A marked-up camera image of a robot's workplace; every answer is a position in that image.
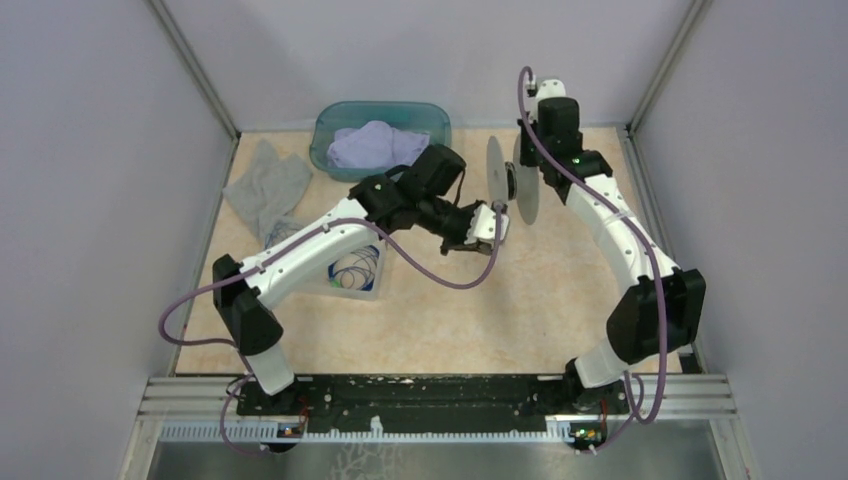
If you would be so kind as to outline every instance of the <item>round plate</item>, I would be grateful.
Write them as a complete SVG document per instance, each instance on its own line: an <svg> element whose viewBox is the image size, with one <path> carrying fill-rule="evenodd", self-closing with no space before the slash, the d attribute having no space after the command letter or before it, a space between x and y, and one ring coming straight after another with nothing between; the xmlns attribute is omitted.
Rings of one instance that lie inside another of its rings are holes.
<svg viewBox="0 0 848 480"><path fill-rule="evenodd" d="M518 213L527 225L533 225L539 215L539 169L521 164L521 137L515 137L512 149L515 164L516 198Z"/></svg>
<svg viewBox="0 0 848 480"><path fill-rule="evenodd" d="M486 147L486 180L489 184L491 201L506 205L509 199L506 166L501 152L501 144L495 137L489 137L489 145Z"/></svg>

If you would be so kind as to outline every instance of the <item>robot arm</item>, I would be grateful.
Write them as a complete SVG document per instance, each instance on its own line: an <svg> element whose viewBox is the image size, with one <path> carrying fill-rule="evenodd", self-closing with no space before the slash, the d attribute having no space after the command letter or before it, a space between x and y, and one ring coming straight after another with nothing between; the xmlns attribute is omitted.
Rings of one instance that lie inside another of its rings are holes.
<svg viewBox="0 0 848 480"><path fill-rule="evenodd" d="M651 264L642 244L621 220L630 222L649 240L662 278L668 313L668 351L695 339L704 300L705 283L697 270L682 271L651 240L619 191L612 168L597 151L583 149L577 101L566 96L558 79L541 83L535 78L526 85L533 102L528 117L531 128L557 163L593 190L600 192L619 210L614 213L583 188L572 182L536 151L519 120L520 162L538 167L544 182L563 204L576 213L592 232L616 277L622 298L607 320L607 337L588 353L566 365L568 395L576 405L592 405L602 395L599 387L617 381L631 366L659 351L657 292Z"/></svg>
<svg viewBox="0 0 848 480"><path fill-rule="evenodd" d="M491 253L495 212L481 200L459 207L440 198L464 169L455 152L431 145L397 180L391 171L364 179L326 215L278 245L241 263L229 255L215 261L215 282L259 270L215 290L214 303L265 393L274 395L294 381L280 342L283 328L271 310L314 271L379 241L377 230L366 223L386 234L419 225L442 237L442 254ZM501 225L503 240L509 226L505 215Z"/></svg>

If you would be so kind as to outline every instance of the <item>gray cloth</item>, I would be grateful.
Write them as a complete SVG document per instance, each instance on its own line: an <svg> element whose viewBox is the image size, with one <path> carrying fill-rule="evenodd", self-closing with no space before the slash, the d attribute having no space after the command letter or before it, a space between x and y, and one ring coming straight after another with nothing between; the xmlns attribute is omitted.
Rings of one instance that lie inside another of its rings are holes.
<svg viewBox="0 0 848 480"><path fill-rule="evenodd" d="M274 147L262 140L244 175L224 188L224 198L268 248L285 238L280 233L289 225L297 224L289 214L311 180L312 170L302 158L292 154L281 161Z"/></svg>

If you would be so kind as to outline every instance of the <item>zip tie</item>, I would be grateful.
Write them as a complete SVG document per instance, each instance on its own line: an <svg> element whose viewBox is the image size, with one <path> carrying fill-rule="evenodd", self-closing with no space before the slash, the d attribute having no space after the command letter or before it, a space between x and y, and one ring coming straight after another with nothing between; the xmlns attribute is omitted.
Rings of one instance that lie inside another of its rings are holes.
<svg viewBox="0 0 848 480"><path fill-rule="evenodd" d="M598 226L597 231L594 232L593 236L595 238L595 243L598 243L601 238L601 235L603 235L603 233L607 230L607 227L610 226L610 224L621 221L622 219L627 217L636 217L636 215L630 210L619 210L605 218L604 221L601 222L601 225Z"/></svg>

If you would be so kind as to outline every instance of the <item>white wall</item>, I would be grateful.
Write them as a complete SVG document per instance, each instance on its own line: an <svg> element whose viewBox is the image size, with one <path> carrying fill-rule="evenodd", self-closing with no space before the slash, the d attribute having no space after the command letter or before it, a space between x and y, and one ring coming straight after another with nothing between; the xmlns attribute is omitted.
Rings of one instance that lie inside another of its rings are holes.
<svg viewBox="0 0 848 480"><path fill-rule="evenodd" d="M229 140L140 0L0 2L0 477L115 478Z"/></svg>
<svg viewBox="0 0 848 480"><path fill-rule="evenodd" d="M167 0L242 130L308 128L340 100L418 100L515 125L525 64L584 123L625 122L689 0Z"/></svg>
<svg viewBox="0 0 848 480"><path fill-rule="evenodd" d="M764 478L845 478L848 3L717 1L637 140Z"/></svg>

